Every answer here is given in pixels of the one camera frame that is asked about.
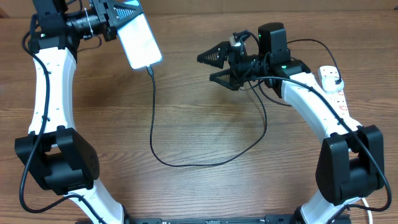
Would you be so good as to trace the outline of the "blue screen smartphone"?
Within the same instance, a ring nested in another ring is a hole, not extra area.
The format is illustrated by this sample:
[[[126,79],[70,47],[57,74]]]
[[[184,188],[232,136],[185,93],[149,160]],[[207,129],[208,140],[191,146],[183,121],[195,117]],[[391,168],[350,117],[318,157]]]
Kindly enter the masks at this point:
[[[139,1],[126,1],[124,3],[141,7]],[[118,29],[118,36],[132,69],[137,70],[162,60],[162,54],[144,11],[134,20]]]

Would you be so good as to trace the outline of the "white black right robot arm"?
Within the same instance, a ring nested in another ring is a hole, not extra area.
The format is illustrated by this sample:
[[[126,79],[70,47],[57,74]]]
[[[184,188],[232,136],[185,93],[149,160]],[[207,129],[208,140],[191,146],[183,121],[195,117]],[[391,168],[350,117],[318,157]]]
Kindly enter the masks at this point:
[[[343,215],[361,198],[387,187],[384,139],[376,126],[364,127],[342,110],[317,83],[311,70],[293,59],[284,25],[271,22],[258,28],[256,55],[248,55],[248,31],[235,32],[197,57],[219,68],[212,82],[236,91],[246,82],[262,80],[295,108],[321,142],[315,173],[316,194],[291,215],[267,215],[267,223],[349,223]]]

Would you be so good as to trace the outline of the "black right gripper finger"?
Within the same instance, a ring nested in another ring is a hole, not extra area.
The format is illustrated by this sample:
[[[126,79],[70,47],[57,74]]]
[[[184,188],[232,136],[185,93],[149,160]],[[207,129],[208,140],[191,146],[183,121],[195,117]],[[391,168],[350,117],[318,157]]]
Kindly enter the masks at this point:
[[[211,82],[215,82],[220,84],[221,86],[233,90],[239,90],[238,79],[235,77],[233,71],[231,69],[222,70],[220,72],[210,74],[209,80]]]
[[[213,67],[223,68],[224,62],[228,59],[230,43],[220,42],[210,50],[197,56],[197,62],[211,65]]]

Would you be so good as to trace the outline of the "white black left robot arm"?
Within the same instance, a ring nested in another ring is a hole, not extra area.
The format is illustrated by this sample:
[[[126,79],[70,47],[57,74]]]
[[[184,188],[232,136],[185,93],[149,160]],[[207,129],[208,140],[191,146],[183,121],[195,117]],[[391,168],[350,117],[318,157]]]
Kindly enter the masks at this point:
[[[15,152],[44,190],[71,200],[91,223],[132,223],[125,207],[100,181],[95,149],[77,132],[73,119],[73,76],[81,40],[119,39],[133,69],[150,67],[162,56],[139,1],[91,1],[68,10],[67,1],[35,1],[23,49],[36,71],[35,106],[28,135]]]

